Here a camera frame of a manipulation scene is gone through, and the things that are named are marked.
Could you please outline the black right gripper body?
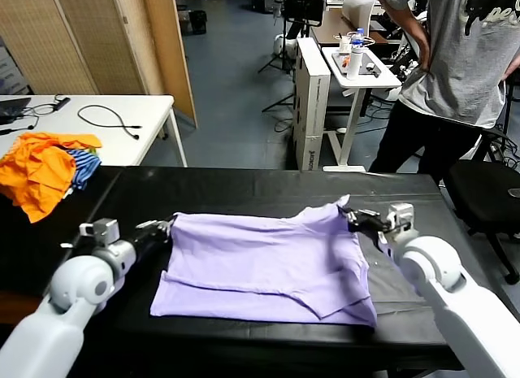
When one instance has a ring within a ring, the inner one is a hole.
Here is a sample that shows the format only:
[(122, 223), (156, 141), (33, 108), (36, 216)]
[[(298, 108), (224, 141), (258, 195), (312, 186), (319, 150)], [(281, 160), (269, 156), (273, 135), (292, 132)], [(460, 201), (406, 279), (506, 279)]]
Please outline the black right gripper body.
[(359, 232), (366, 237), (377, 237), (380, 232), (386, 233), (391, 229), (391, 222), (372, 216), (361, 216), (348, 219), (350, 232)]

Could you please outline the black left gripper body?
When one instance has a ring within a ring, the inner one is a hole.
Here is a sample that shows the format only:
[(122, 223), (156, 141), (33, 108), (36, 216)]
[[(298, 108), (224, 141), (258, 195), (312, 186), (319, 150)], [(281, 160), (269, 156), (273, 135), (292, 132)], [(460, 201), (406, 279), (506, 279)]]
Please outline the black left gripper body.
[(159, 230), (137, 230), (130, 243), (136, 253), (136, 263), (141, 263), (163, 247), (163, 232)]

